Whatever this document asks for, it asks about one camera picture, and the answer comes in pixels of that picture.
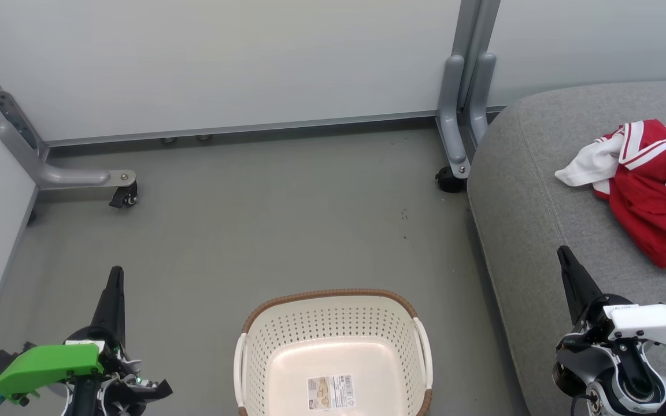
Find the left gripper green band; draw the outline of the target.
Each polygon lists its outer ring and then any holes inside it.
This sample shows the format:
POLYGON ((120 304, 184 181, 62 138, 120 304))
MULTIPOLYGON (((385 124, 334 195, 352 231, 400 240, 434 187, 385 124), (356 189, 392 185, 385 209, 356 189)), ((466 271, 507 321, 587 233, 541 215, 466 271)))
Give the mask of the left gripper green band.
POLYGON ((61 344, 0 351, 0 406, 27 406, 40 389, 62 385, 63 415, 141 415, 173 390, 141 377, 141 362, 128 357, 125 344, 124 269, 113 266, 90 326, 61 344))

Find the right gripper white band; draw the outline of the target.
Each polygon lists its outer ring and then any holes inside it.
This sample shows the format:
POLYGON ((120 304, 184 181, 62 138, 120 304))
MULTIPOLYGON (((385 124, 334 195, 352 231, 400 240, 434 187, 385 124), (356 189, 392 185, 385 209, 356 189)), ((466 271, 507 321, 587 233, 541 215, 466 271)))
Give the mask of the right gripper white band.
POLYGON ((666 347, 666 304, 604 294, 570 247, 559 247, 557 257, 574 324, 564 337, 566 362, 645 362, 646 343, 666 347))

